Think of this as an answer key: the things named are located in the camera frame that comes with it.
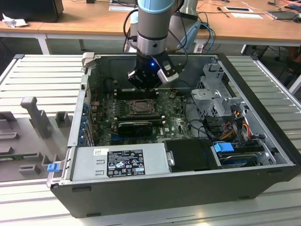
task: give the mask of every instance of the floor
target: floor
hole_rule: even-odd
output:
[[[82,54],[84,52],[80,50],[78,40],[50,39],[48,43],[53,54]],[[86,51],[95,53],[120,53],[123,46],[123,41],[115,40],[85,40],[84,43]],[[215,50],[218,46],[219,44],[214,44],[212,49]],[[222,52],[228,56],[239,56],[241,55],[241,48],[242,45],[222,44],[216,51],[213,51],[213,53]],[[278,47],[271,46],[271,48],[272,49],[267,49],[261,61],[276,77],[279,77],[285,68],[288,51],[286,48],[281,47],[280,60],[276,61],[274,57],[279,55]],[[2,38],[0,40],[0,73],[4,71],[15,54],[42,54],[42,52],[36,39]],[[281,82],[285,80],[285,76],[286,71],[284,71],[280,78]],[[296,97],[301,99],[300,90],[296,93]]]

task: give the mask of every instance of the blue cable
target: blue cable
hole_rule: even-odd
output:
[[[212,30],[211,30],[211,28],[210,27],[208,27],[206,24],[203,24],[203,23],[201,23],[205,28],[207,28],[207,30],[210,32],[210,35],[211,35],[211,43],[210,43],[210,47],[209,47],[209,49],[208,49],[208,53],[209,53],[209,51],[210,51],[210,49],[211,49],[211,47],[212,47],[212,45],[213,45],[213,33],[212,33]]]

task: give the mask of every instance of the warning label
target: warning label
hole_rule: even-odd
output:
[[[108,152],[107,163],[110,178],[145,175],[142,150]]]

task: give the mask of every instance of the motherboard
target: motherboard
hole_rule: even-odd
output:
[[[97,145],[162,143],[193,138],[176,90],[152,94],[113,92],[92,95],[94,141]]]

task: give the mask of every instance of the black cover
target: black cover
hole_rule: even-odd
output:
[[[172,172],[215,170],[217,165],[205,139],[166,140],[165,150],[172,152]]]
[[[62,0],[0,0],[0,13],[13,19],[57,22],[63,13]]]

